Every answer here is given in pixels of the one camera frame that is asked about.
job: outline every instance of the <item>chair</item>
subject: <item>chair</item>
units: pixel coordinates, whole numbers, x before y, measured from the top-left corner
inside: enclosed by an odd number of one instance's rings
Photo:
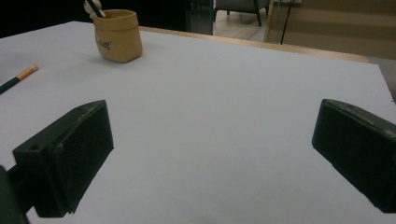
[[[268,16],[268,9],[270,0],[216,0],[216,5],[213,10],[213,21],[216,21],[216,14],[219,10],[254,13],[257,15],[259,26],[262,26],[262,19],[260,17],[260,9],[265,8],[266,16]]]

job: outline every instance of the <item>pen holder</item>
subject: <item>pen holder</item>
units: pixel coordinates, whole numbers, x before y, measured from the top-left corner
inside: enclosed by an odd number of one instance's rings
[[[128,63],[143,52],[137,15],[125,9],[104,10],[105,18],[93,18],[99,53],[116,63]]]

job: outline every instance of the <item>white table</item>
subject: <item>white table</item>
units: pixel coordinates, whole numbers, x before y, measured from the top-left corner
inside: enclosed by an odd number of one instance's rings
[[[106,100],[115,149],[77,212],[38,223],[395,223],[311,145],[323,98],[396,123],[378,66],[141,32],[103,59],[90,23],[0,39],[0,164],[72,108]]]

